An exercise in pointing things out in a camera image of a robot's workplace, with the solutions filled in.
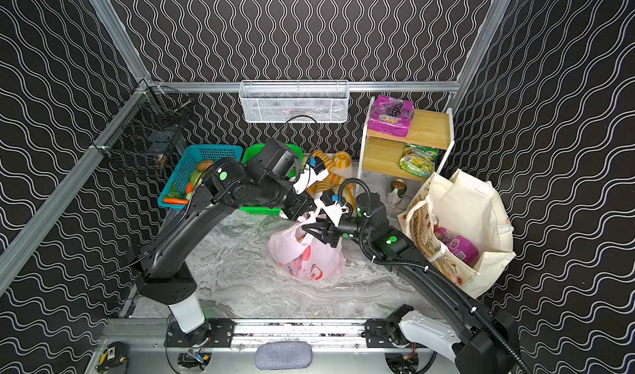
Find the pink peach plastic bag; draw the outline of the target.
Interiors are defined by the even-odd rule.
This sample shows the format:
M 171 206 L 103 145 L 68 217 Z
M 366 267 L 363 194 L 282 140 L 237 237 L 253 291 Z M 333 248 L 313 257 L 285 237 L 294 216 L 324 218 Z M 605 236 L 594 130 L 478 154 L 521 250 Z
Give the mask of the pink peach plastic bag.
M 319 225 L 326 215 L 304 215 L 289 228 L 274 233 L 267 248 L 279 269 L 302 280 L 324 281 L 340 274 L 346 265 L 342 246 L 323 243 L 303 225 Z

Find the floral canvas tote bag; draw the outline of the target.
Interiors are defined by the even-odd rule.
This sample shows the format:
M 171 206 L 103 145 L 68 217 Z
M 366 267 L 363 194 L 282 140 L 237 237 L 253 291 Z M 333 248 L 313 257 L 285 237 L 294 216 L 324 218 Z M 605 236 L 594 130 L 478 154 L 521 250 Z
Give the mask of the floral canvas tote bag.
M 433 173 L 398 216 L 402 232 L 450 281 L 473 298 L 483 295 L 515 258 L 514 227 L 491 182 L 457 170 L 446 179 Z M 434 235 L 444 227 L 473 243 L 480 256 L 470 268 L 451 253 L 441 256 Z

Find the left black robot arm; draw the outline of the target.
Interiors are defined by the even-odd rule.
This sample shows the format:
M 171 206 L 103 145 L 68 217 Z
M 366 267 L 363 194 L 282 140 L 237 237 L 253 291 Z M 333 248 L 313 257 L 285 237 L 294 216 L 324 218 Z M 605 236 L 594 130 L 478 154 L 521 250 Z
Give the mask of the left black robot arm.
M 182 333 L 201 328 L 206 319 L 186 258 L 243 205 L 279 208 L 289 220 L 314 210 L 307 184 L 288 176 L 294 171 L 299 177 L 300 165 L 299 155 L 275 139 L 248 162 L 225 157 L 211 165 L 189 202 L 156 238 L 129 251 L 140 294 L 168 306 Z

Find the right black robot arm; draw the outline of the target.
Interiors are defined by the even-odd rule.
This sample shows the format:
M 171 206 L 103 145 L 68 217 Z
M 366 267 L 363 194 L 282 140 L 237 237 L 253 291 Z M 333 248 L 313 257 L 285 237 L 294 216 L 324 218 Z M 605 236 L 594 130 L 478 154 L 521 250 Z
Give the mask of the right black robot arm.
M 309 233 L 326 244 L 350 236 L 369 261 L 407 281 L 442 314 L 444 321 L 437 322 L 413 309 L 398 309 L 397 343 L 425 346 L 453 361 L 460 373 L 532 372 L 521 356 L 518 324 L 511 315 L 485 308 L 436 269 L 411 238 L 390 224 L 378 194 L 365 190 L 351 209 L 342 196 L 315 199 L 302 192 L 286 212 L 299 218 L 313 210 L 325 217 L 306 226 Z

